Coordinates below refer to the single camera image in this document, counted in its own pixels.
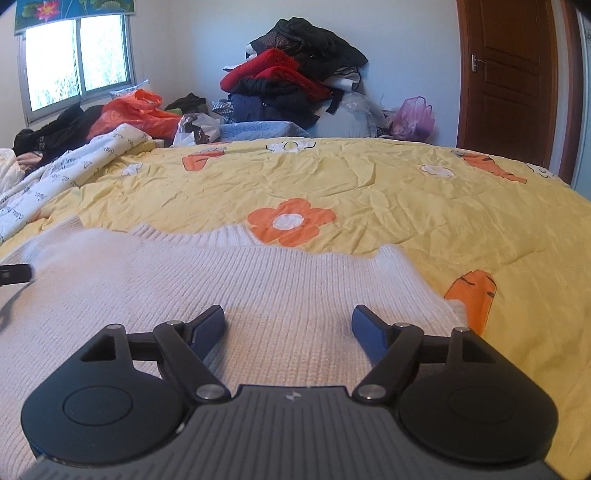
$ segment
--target door handle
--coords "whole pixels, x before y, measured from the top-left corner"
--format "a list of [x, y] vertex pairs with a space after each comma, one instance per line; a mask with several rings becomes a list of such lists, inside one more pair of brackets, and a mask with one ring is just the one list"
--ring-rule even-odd
[[478, 55], [473, 53], [472, 54], [472, 72], [474, 72], [474, 73], [478, 73], [478, 62], [486, 65], [486, 62], [484, 60], [479, 59]]

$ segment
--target yellow blanket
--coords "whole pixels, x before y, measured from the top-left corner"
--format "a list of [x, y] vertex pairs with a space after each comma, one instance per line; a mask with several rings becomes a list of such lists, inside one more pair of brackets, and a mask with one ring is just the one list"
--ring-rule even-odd
[[120, 231], [244, 223], [310, 252], [395, 243], [442, 295], [485, 271], [496, 284], [485, 339], [558, 406], [548, 462], [567, 479], [591, 471], [591, 203], [542, 169], [387, 140], [156, 149], [64, 192], [0, 253], [74, 214]]

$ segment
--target window pane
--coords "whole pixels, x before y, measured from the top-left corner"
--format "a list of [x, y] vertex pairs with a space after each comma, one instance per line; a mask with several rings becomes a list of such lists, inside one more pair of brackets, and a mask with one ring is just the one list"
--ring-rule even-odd
[[25, 33], [27, 78], [33, 111], [80, 93], [72, 20], [29, 28]]
[[123, 16], [80, 20], [80, 44], [86, 90], [126, 82]]

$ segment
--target window frame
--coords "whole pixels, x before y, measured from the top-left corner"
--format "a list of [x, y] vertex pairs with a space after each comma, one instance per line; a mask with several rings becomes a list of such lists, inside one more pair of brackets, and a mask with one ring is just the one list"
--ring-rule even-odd
[[25, 122], [27, 126], [38, 122], [44, 118], [49, 116], [56, 115], [61, 111], [65, 110], [69, 106], [75, 105], [78, 102], [91, 102], [93, 100], [98, 100], [100, 98], [105, 98], [106, 94], [111, 90], [118, 90], [123, 89], [126, 87], [130, 87], [135, 85], [135, 69], [134, 69], [134, 59], [133, 59], [133, 51], [131, 48], [131, 36], [129, 34], [130, 27], [129, 27], [129, 15], [121, 15], [123, 17], [123, 28], [122, 28], [122, 36], [123, 36], [123, 45], [124, 45], [124, 56], [125, 56], [125, 67], [127, 69], [127, 76], [129, 78], [126, 82], [114, 83], [112, 85], [107, 85], [105, 87], [93, 89], [93, 90], [86, 90], [86, 85], [84, 81], [84, 64], [82, 63], [82, 49], [80, 46], [80, 18], [72, 20], [75, 22], [75, 32], [76, 32], [76, 76], [78, 79], [78, 85], [80, 88], [80, 94], [67, 98], [65, 100], [60, 100], [59, 102], [52, 103], [51, 105], [44, 106], [39, 110], [33, 111], [31, 107], [31, 95], [29, 92], [29, 82], [27, 76], [27, 36], [26, 34], [19, 35], [19, 53], [18, 53], [18, 71], [19, 71], [19, 83], [21, 87], [21, 99], [22, 99], [22, 109], [25, 116]]

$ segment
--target white flower center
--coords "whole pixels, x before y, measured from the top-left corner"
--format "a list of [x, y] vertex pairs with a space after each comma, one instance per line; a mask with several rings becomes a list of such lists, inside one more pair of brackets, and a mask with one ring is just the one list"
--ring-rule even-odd
[[300, 226], [303, 221], [304, 217], [298, 213], [284, 213], [273, 220], [273, 227], [277, 228], [277, 230], [291, 230]]

